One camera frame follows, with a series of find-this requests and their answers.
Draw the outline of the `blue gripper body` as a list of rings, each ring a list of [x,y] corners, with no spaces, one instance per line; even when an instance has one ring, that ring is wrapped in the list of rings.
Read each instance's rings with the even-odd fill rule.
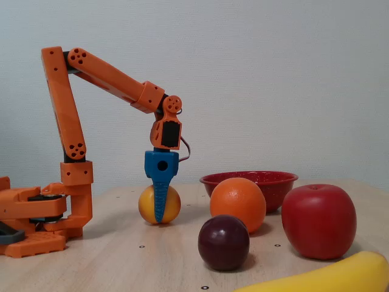
[[[179,154],[173,151],[146,151],[144,168],[148,178],[172,178],[178,173]]]

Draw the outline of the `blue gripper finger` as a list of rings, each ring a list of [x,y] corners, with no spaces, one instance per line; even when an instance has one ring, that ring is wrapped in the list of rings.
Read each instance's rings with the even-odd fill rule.
[[[172,178],[152,180],[154,188],[154,214],[157,223],[161,223],[164,217],[168,188],[170,186],[171,180]]]

